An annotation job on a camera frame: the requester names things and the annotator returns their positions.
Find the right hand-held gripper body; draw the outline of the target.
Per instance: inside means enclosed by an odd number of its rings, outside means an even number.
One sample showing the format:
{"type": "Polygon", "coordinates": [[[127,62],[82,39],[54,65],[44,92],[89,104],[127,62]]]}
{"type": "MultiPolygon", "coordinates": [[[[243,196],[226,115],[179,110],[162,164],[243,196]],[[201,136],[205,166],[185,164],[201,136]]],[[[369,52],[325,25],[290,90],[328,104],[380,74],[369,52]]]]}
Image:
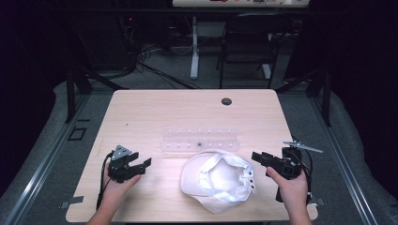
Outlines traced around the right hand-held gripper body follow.
{"type": "Polygon", "coordinates": [[[310,178],[313,171],[313,161],[310,151],[322,153],[322,150],[307,146],[302,142],[285,142],[287,147],[283,148],[283,157],[271,158],[268,167],[273,168],[278,174],[287,180],[297,178],[301,172],[304,172],[307,178],[310,178]],[[310,160],[310,166],[306,166],[302,161],[301,151],[304,151],[310,160]]]}

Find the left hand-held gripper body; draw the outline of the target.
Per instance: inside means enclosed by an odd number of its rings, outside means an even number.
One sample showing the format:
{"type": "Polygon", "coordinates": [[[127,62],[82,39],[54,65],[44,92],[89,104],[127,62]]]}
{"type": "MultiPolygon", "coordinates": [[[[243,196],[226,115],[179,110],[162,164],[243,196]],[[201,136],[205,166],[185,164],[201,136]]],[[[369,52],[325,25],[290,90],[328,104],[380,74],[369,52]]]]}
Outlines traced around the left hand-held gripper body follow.
{"type": "Polygon", "coordinates": [[[145,171],[139,170],[139,164],[131,166],[127,162],[127,156],[130,154],[131,150],[118,145],[111,156],[108,174],[117,183],[124,183],[137,174],[145,174],[145,171]]]}

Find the white baseball cap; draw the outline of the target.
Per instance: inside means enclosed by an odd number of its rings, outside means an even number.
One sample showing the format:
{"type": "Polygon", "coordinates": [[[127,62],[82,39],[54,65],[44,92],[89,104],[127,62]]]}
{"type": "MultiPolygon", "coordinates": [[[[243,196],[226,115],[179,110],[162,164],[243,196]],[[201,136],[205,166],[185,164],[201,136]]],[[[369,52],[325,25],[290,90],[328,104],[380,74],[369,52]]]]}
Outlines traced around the white baseball cap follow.
{"type": "Polygon", "coordinates": [[[208,149],[185,163],[180,190],[213,214],[226,212],[256,192],[253,165],[230,152],[208,149]]]}

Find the person's left hand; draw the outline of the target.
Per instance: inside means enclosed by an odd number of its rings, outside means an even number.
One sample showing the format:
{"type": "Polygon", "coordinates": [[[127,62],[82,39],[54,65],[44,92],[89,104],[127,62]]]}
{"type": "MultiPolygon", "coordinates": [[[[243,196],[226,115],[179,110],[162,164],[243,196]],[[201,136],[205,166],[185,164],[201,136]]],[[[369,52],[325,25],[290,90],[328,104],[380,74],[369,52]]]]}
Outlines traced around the person's left hand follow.
{"type": "Polygon", "coordinates": [[[141,175],[135,175],[130,180],[124,183],[117,183],[111,179],[108,174],[109,164],[105,165],[104,175],[103,175],[103,188],[102,190],[102,200],[101,206],[119,206],[129,190],[141,179],[141,175]]]}

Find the person's right hand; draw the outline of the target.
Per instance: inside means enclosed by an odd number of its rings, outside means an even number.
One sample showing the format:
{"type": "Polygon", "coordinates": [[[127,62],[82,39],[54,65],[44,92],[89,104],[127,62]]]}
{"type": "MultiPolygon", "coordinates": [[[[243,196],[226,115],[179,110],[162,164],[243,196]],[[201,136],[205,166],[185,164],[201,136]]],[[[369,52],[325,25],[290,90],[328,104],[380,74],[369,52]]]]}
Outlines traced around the person's right hand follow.
{"type": "Polygon", "coordinates": [[[308,185],[304,172],[292,180],[283,178],[271,167],[267,167],[267,173],[280,188],[281,197],[287,209],[306,207],[308,185]]]}

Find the clear plastic tray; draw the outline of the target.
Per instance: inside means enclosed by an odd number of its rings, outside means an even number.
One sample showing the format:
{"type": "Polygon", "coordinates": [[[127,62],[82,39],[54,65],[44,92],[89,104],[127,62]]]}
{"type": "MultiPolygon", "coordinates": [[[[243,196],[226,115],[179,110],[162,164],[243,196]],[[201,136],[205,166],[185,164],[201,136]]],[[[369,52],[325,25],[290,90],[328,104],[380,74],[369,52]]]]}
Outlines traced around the clear plastic tray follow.
{"type": "Polygon", "coordinates": [[[167,153],[196,153],[208,149],[236,152],[237,131],[225,127],[167,127],[161,150],[167,153]]]}

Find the black metal stand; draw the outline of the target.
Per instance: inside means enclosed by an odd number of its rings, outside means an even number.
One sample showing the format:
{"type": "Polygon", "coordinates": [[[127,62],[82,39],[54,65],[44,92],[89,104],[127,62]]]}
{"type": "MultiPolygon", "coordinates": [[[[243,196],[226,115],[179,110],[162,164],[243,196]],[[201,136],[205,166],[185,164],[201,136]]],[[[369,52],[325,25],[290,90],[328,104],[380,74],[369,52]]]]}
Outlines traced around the black metal stand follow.
{"type": "Polygon", "coordinates": [[[111,82],[88,67],[85,67],[81,64],[74,64],[70,66],[66,79],[68,103],[68,116],[66,119],[66,124],[72,120],[76,113],[75,88],[78,88],[79,91],[84,95],[90,95],[92,93],[93,87],[88,80],[89,78],[110,87],[114,91],[125,90],[125,87],[111,82]]]}
{"type": "Polygon", "coordinates": [[[306,89],[308,98],[315,98],[320,91],[322,93],[321,117],[325,124],[330,127],[329,108],[331,96],[331,73],[328,68],[316,68],[313,71],[306,73],[300,77],[293,79],[291,82],[276,89],[278,94],[284,93],[300,83],[310,80],[310,84],[306,89]]]}

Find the black folding chair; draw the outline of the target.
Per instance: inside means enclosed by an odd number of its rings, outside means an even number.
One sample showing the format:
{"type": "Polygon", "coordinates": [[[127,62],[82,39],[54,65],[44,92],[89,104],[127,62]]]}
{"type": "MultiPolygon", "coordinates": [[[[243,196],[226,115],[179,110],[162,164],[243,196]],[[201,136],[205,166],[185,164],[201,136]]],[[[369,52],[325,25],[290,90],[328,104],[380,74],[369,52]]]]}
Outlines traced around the black folding chair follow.
{"type": "Polygon", "coordinates": [[[291,20],[283,14],[242,13],[230,18],[222,32],[217,69],[219,87],[223,87],[224,65],[270,65],[271,86],[283,36],[291,20]]]}

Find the white desk leg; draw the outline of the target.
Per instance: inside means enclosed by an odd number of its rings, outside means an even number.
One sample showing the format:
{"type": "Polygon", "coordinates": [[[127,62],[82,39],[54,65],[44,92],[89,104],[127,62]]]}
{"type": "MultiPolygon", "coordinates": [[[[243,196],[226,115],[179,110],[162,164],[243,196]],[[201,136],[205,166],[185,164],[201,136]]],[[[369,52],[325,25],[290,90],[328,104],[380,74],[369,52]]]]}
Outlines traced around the white desk leg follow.
{"type": "Polygon", "coordinates": [[[192,18],[192,57],[191,57],[191,79],[196,80],[198,78],[199,69],[199,52],[198,52],[198,36],[197,36],[197,21],[196,18],[192,18]]]}

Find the aluminium floor rail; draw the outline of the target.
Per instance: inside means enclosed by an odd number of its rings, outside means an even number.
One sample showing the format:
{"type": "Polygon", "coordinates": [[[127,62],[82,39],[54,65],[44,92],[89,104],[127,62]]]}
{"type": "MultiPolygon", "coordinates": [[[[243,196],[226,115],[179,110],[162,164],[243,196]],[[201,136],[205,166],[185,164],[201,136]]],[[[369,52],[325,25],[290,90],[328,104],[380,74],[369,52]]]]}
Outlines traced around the aluminium floor rail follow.
{"type": "Polygon", "coordinates": [[[357,178],[355,177],[355,174],[353,174],[353,171],[344,155],[343,149],[337,137],[335,136],[332,127],[329,127],[323,119],[320,103],[316,98],[312,97],[309,98],[309,102],[315,111],[318,122],[326,133],[327,139],[331,145],[330,152],[332,153],[337,168],[343,177],[345,186],[357,208],[363,225],[379,225],[375,214],[372,211],[357,178]]]}
{"type": "Polygon", "coordinates": [[[61,202],[74,197],[96,132],[90,96],[78,98],[76,114],[64,122],[59,99],[22,169],[0,199],[0,225],[73,225],[61,202]]]}

